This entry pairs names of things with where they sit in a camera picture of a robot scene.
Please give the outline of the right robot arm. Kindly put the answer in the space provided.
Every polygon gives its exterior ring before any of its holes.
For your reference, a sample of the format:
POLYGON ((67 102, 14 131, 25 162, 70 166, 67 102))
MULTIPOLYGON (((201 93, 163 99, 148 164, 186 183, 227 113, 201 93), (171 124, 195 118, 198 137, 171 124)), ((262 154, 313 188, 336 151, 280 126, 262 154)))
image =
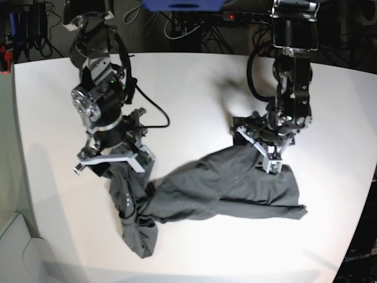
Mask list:
POLYGON ((141 123, 146 109, 140 107, 128 115, 122 111, 136 92, 143 91, 132 75, 130 56, 116 27, 106 23, 111 16, 110 12, 86 12, 66 25, 78 31, 70 60, 79 70, 80 82, 72 89, 71 100, 87 135, 77 154, 75 173, 88 167, 103 176, 116 163, 145 173, 155 159, 141 141, 150 129, 141 123))

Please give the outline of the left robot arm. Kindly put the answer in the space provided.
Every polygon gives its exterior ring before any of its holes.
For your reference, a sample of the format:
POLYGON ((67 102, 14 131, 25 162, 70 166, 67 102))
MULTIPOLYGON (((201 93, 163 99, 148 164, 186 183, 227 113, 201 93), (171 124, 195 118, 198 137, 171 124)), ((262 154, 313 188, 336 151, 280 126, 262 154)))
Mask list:
POLYGON ((309 86, 313 71, 311 53, 317 51, 318 1, 274 1, 271 40, 256 47, 247 61, 247 84, 254 97, 267 104, 266 114, 254 112, 249 117, 235 117, 232 132, 252 146, 282 147, 312 122, 309 86), (273 76, 276 94, 260 95, 253 82, 253 61, 264 47, 275 51, 273 76))

